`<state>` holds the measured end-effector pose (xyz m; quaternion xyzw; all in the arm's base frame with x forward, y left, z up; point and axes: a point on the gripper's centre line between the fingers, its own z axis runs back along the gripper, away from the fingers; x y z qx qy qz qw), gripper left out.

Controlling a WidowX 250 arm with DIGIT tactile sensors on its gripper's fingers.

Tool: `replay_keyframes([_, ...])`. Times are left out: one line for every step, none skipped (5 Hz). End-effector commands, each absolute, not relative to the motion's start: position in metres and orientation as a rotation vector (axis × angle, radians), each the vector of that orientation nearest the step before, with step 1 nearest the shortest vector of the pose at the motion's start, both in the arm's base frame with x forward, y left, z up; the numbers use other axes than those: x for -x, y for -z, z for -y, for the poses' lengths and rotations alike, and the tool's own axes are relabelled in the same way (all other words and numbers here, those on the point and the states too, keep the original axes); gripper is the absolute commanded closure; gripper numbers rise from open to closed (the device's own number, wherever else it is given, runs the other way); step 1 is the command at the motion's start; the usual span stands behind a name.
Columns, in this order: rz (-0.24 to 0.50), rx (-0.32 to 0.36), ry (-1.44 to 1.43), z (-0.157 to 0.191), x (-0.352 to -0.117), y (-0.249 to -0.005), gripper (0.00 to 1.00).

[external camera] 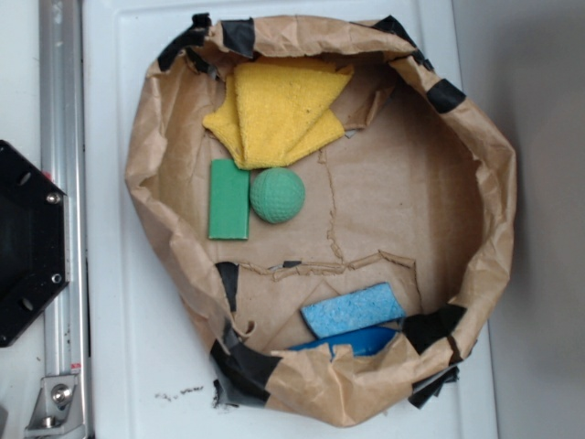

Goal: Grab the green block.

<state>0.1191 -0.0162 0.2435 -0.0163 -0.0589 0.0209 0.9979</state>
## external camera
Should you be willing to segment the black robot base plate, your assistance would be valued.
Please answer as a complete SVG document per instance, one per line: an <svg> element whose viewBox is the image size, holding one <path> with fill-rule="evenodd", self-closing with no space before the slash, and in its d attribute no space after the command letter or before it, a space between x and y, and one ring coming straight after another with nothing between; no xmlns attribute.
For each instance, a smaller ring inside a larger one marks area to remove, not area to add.
<svg viewBox="0 0 585 439"><path fill-rule="evenodd" d="M1 346L7 348L68 284L67 195L1 142Z"/></svg>

